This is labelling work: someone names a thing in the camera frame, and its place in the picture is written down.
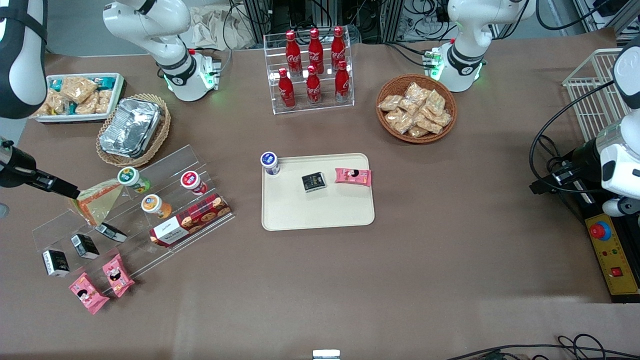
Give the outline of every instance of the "beige plastic tray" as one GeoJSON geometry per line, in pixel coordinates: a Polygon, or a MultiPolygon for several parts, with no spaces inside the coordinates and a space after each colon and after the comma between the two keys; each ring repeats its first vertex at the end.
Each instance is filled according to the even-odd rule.
{"type": "Polygon", "coordinates": [[[365,154],[279,158],[280,172],[262,169],[262,226],[268,231],[364,226],[376,217],[371,188],[336,184],[335,168],[369,169],[365,154]],[[304,175],[322,172],[327,187],[305,193],[304,175]]]}

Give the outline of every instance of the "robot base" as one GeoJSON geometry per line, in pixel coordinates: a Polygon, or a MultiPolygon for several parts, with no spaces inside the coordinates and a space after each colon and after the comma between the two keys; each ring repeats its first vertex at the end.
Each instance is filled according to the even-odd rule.
{"type": "Polygon", "coordinates": [[[449,91],[452,92],[462,92],[466,89],[470,88],[474,81],[477,79],[478,73],[480,72],[480,68],[482,66],[476,67],[473,70],[472,67],[469,67],[469,73],[467,75],[460,75],[458,70],[454,68],[450,63],[447,57],[447,52],[451,44],[444,44],[440,47],[440,54],[442,54],[442,64],[441,64],[441,73],[440,73],[440,82],[445,85],[449,91]]]}
{"type": "Polygon", "coordinates": [[[218,88],[218,77],[215,76],[215,73],[220,70],[214,68],[211,57],[199,53],[194,54],[193,57],[196,60],[196,71],[184,85],[171,84],[166,76],[164,77],[169,85],[169,90],[182,101],[200,100],[208,92],[218,88]]]}

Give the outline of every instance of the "brown paper tabletop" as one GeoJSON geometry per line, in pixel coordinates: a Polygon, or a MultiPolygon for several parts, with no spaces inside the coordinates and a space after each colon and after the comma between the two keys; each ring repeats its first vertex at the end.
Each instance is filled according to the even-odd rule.
{"type": "MultiPolygon", "coordinates": [[[[568,102],[562,80],[615,45],[612,31],[494,42],[481,78],[455,94],[456,127],[430,145],[400,142],[378,123],[381,86],[419,71],[383,45],[353,48],[355,107],[281,116],[271,112],[262,51],[234,53],[221,90],[193,103],[169,92],[149,56],[51,56],[48,74],[119,72],[127,95],[161,96],[172,128],[156,160],[190,143],[236,218],[92,316],[67,289],[73,279],[46,276],[31,236],[64,199],[2,189],[12,209],[0,220],[2,358],[309,359],[338,348],[346,360],[444,359],[580,332],[640,352],[640,305],[608,304],[584,228],[557,197],[528,188],[532,138],[568,102]],[[374,223],[263,230],[266,150],[366,154],[374,223]]],[[[117,171],[95,152],[99,129],[30,120],[20,148],[87,188],[117,171]]],[[[563,152],[580,144],[573,117],[549,135],[563,152]]]]}

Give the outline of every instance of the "wicker basket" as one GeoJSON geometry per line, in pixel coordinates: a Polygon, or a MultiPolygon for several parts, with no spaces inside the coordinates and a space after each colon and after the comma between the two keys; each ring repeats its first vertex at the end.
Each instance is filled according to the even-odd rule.
{"type": "Polygon", "coordinates": [[[160,123],[156,128],[156,133],[154,134],[153,139],[151,139],[151,141],[149,142],[147,152],[137,159],[131,159],[124,156],[108,154],[104,152],[102,148],[100,148],[100,135],[102,135],[110,125],[111,121],[113,120],[113,116],[115,115],[116,111],[118,111],[118,107],[116,107],[115,110],[113,110],[113,112],[109,114],[109,117],[104,122],[104,125],[102,125],[102,129],[100,129],[100,133],[98,133],[98,139],[95,142],[95,148],[98,151],[100,159],[117,167],[141,167],[142,165],[148,163],[154,157],[154,155],[156,155],[158,149],[160,149],[160,146],[169,135],[171,115],[169,114],[169,109],[166,107],[166,103],[164,102],[164,100],[160,99],[158,96],[151,94],[137,94],[131,97],[133,99],[155,102],[164,110],[164,116],[160,119],[160,123]]]}
{"type": "Polygon", "coordinates": [[[382,126],[396,138],[411,143],[429,143],[440,139],[441,137],[449,133],[449,131],[451,131],[453,125],[456,124],[456,119],[458,118],[458,107],[456,106],[456,100],[454,99],[453,94],[443,84],[435,81],[434,79],[431,79],[426,75],[405,74],[387,81],[382,89],[380,89],[378,100],[376,101],[376,113],[378,114],[378,120],[380,120],[380,124],[382,124],[382,126]],[[449,123],[449,125],[444,127],[440,134],[427,134],[419,138],[414,138],[398,133],[397,131],[393,130],[387,123],[387,120],[385,119],[385,112],[378,108],[378,104],[381,103],[382,100],[384,100],[387,96],[404,95],[404,92],[409,87],[409,84],[412,81],[415,81],[415,83],[420,85],[420,87],[422,88],[428,90],[435,89],[442,97],[444,97],[446,101],[445,109],[449,112],[449,114],[451,114],[451,122],[449,123]]]}

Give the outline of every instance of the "coca-cola bottle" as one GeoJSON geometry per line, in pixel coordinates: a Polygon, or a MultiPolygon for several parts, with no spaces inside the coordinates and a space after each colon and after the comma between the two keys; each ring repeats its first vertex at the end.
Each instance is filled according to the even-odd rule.
{"type": "Polygon", "coordinates": [[[338,62],[344,60],[344,39],[342,26],[333,28],[333,42],[331,43],[331,69],[333,73],[338,71],[338,62]]]}
{"type": "Polygon", "coordinates": [[[349,73],[347,72],[347,62],[338,62],[338,72],[335,73],[335,100],[337,102],[347,102],[349,100],[349,73]]]}
{"type": "Polygon", "coordinates": [[[316,68],[318,74],[324,73],[324,59],[322,44],[318,37],[320,31],[316,28],[311,29],[311,42],[309,43],[309,63],[316,68]]]}
{"type": "Polygon", "coordinates": [[[284,103],[284,108],[291,110],[296,107],[296,96],[293,94],[293,83],[291,79],[287,77],[287,69],[280,68],[280,80],[278,81],[278,88],[280,89],[280,97],[284,103]]]}
{"type": "Polygon", "coordinates": [[[307,70],[309,71],[309,77],[307,78],[307,100],[309,101],[309,106],[315,108],[322,102],[320,79],[318,79],[315,66],[309,65],[307,70]]]}
{"type": "Polygon", "coordinates": [[[300,59],[300,46],[296,42],[296,33],[289,30],[286,33],[287,48],[285,55],[287,56],[287,64],[289,64],[289,72],[292,78],[302,77],[302,60],[300,59]]]}

